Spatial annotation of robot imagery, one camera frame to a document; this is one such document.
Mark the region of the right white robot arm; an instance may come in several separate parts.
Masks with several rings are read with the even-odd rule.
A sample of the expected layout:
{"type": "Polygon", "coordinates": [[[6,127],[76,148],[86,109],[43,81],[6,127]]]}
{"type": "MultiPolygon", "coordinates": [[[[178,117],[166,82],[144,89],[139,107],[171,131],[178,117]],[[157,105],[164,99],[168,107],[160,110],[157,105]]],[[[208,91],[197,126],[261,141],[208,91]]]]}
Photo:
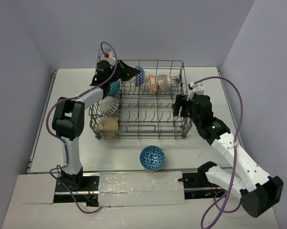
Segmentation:
{"type": "Polygon", "coordinates": [[[212,184],[228,189],[233,179],[231,193],[241,201],[243,209],[257,218],[280,201],[283,180],[272,177],[234,141],[228,126],[214,116],[210,97],[194,94],[192,99],[177,95],[173,105],[174,115],[189,118],[198,134],[226,160],[236,166],[236,175],[223,171],[216,163],[207,162],[198,168],[199,184],[212,184]]]}

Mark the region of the red patterned bowl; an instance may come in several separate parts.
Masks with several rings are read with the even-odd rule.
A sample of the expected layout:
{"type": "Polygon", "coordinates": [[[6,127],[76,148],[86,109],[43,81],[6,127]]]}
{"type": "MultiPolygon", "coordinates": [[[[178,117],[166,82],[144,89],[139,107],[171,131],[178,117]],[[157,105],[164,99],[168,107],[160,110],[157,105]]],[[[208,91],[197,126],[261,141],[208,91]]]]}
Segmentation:
{"type": "Polygon", "coordinates": [[[145,82],[145,71],[141,66],[136,66],[140,72],[136,75],[136,86],[139,87],[145,82]]]}

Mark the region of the yellow bowl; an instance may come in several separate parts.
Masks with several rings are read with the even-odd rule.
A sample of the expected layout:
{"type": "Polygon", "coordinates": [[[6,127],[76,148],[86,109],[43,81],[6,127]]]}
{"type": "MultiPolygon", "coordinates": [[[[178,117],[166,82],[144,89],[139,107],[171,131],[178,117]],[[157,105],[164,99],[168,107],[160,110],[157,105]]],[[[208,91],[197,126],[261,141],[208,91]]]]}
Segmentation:
{"type": "Polygon", "coordinates": [[[100,132],[100,135],[105,139],[110,139],[117,134],[119,129],[118,121],[113,117],[105,117],[99,123],[97,130],[100,132]]]}

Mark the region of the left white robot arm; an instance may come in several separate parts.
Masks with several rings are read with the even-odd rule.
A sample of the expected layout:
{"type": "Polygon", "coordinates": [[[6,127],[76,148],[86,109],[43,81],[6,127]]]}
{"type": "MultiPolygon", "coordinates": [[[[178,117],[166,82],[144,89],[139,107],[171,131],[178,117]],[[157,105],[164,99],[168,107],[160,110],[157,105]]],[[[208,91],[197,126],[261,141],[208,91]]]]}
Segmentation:
{"type": "Polygon", "coordinates": [[[79,138],[84,129],[85,110],[104,99],[110,92],[111,84],[116,81],[126,82],[141,74],[138,68],[132,68],[121,60],[114,64],[108,60],[97,63],[96,73],[90,88],[72,98],[61,97],[51,108],[53,136],[62,143],[64,165],[61,167],[60,180],[72,190],[79,190],[84,185],[83,167],[80,162],[79,138]]]}

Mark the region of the orange floral bowl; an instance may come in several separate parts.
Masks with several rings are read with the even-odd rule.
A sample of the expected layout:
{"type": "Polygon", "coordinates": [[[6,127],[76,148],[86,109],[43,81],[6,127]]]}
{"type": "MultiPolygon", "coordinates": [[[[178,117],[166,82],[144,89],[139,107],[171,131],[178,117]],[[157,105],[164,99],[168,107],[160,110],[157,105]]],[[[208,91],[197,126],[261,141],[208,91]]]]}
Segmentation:
{"type": "Polygon", "coordinates": [[[149,83],[150,91],[154,94],[157,93],[159,86],[158,86],[156,75],[153,75],[153,74],[148,75],[148,83],[149,83]]]}

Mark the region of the grey patterned bowl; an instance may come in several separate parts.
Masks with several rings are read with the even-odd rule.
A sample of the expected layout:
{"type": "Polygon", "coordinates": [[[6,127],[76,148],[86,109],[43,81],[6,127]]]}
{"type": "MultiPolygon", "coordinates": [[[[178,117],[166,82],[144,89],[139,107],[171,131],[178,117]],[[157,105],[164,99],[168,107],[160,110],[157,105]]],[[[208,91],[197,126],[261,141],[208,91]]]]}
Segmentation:
{"type": "Polygon", "coordinates": [[[160,74],[156,78],[162,93],[167,93],[171,91],[173,80],[169,75],[160,74]]]}

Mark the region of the plain blue bowl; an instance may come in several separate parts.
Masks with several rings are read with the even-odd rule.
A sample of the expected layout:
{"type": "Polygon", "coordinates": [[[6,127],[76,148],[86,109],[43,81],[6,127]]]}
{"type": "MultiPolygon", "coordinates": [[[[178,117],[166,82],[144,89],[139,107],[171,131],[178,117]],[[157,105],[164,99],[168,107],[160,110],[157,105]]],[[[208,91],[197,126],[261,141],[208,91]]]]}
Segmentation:
{"type": "Polygon", "coordinates": [[[115,81],[113,83],[110,84],[110,91],[108,93],[108,96],[110,97],[115,97],[119,90],[120,90],[120,82],[119,81],[115,81]]]}

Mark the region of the grey wire dish rack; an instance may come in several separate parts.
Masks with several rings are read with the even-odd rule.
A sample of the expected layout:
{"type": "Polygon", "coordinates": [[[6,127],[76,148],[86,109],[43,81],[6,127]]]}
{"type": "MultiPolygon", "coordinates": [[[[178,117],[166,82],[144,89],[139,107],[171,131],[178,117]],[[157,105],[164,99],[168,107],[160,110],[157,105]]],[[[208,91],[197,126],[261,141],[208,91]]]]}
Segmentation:
{"type": "Polygon", "coordinates": [[[89,109],[91,130],[96,138],[185,138],[192,127],[189,118],[174,115],[173,105],[178,95],[188,93],[185,65],[182,60],[124,59],[131,67],[140,66],[146,74],[171,77],[173,85],[168,92],[153,93],[145,81],[136,85],[136,79],[120,83],[116,95],[117,110],[111,115],[118,122],[117,130],[104,130],[101,121],[106,117],[95,103],[89,109]]]}

